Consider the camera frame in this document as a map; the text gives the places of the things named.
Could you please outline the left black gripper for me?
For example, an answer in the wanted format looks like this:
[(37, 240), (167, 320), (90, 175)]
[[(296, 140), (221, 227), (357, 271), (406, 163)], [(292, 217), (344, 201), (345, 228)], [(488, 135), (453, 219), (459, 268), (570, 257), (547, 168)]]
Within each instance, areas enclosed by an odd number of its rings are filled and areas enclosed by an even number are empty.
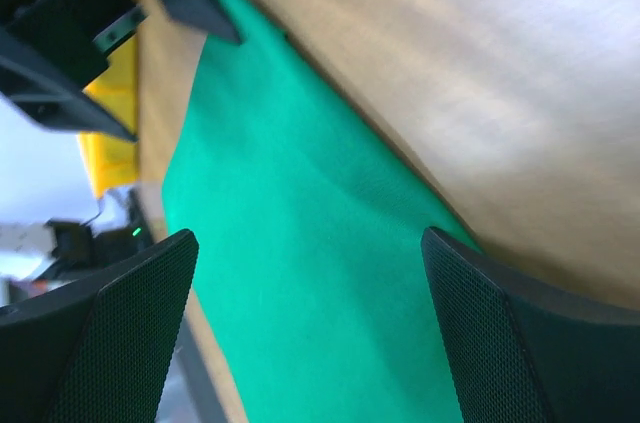
[[(216, 1), (159, 1), (172, 20), (242, 43)], [(1, 26), (9, 32), (1, 31), (1, 94), (44, 128), (135, 142), (135, 133), (80, 87), (108, 69), (109, 55), (143, 19), (134, 0), (1, 0)]]

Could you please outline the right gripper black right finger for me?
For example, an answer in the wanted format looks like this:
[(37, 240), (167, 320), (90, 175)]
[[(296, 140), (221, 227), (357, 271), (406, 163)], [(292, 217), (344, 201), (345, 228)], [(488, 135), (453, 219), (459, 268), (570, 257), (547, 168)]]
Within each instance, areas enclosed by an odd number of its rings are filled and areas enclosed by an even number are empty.
[(638, 421), (638, 311), (528, 276), (435, 227), (421, 248), (464, 421)]

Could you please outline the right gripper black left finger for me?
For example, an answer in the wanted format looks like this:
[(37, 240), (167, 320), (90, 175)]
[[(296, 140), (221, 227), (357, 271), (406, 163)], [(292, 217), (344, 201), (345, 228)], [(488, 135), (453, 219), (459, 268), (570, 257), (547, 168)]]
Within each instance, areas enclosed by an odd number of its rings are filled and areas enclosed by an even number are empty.
[(154, 421), (198, 251), (183, 229), (2, 307), (2, 421)]

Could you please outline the green polo t-shirt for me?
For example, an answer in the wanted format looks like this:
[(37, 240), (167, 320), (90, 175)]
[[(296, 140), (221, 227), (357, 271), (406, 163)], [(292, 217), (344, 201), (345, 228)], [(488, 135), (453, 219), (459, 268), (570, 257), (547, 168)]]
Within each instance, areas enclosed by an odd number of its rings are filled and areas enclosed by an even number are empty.
[(162, 190), (252, 422), (458, 422), (420, 242), (471, 235), (247, 0), (206, 40)]

